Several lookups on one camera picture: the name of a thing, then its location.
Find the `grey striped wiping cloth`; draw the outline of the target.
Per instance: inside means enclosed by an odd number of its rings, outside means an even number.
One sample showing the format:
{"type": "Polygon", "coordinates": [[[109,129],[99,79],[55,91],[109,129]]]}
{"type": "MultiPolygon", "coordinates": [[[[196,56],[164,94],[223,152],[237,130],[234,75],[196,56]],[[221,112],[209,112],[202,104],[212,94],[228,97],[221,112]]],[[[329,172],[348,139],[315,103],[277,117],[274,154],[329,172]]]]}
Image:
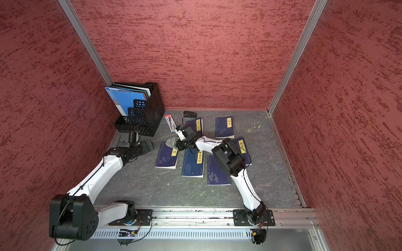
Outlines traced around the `grey striped wiping cloth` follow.
{"type": "Polygon", "coordinates": [[[165,145],[172,148],[172,149],[178,149],[177,148],[177,142],[180,141],[179,137],[171,137],[166,140],[165,145]]]}

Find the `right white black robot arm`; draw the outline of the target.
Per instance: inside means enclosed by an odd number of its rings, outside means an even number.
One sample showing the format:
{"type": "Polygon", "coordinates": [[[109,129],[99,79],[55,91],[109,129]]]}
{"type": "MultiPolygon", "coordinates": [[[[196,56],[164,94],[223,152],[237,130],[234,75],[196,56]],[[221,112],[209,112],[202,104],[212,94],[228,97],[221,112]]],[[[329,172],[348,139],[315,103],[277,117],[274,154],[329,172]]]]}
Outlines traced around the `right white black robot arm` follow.
{"type": "Polygon", "coordinates": [[[249,223],[255,226],[261,225],[268,208],[256,194],[250,182],[240,148],[229,138],[217,140],[198,136],[190,127],[178,126],[174,132],[177,134],[174,147],[179,151],[198,150],[211,153],[215,157],[222,171],[235,182],[241,194],[249,223]]]}

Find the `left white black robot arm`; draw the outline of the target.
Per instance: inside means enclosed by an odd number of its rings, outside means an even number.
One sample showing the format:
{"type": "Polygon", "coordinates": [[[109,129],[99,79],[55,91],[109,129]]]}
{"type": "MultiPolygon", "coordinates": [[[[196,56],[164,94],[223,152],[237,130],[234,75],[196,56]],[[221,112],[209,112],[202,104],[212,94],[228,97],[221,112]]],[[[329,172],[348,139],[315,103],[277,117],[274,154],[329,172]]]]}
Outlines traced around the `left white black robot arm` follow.
{"type": "Polygon", "coordinates": [[[154,150],[154,144],[142,140],[129,147],[112,147],[100,163],[66,194],[50,202],[49,236],[55,241],[86,241],[98,227],[117,222],[123,225],[150,225],[151,217],[142,217],[130,200],[117,200],[110,205],[95,206],[96,198],[109,180],[127,163],[154,150]]]}

